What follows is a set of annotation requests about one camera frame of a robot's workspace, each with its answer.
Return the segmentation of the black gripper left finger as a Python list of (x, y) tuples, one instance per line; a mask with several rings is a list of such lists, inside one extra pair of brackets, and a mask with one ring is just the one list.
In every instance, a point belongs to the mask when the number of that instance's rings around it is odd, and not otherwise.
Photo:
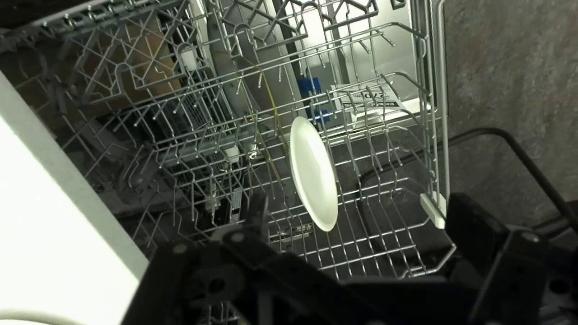
[(266, 238), (266, 218), (268, 218), (268, 197), (264, 193), (254, 193), (241, 213), (241, 224), (228, 224), (219, 227), (210, 240), (221, 242), (232, 231), (248, 231), (261, 240)]

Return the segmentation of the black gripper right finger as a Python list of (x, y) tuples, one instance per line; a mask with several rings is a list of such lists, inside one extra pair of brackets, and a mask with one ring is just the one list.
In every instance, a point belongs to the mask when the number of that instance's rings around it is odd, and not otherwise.
[(470, 195), (452, 193), (447, 233), (458, 246), (459, 255), (485, 276), (490, 273), (496, 255), (505, 246), (510, 229)]

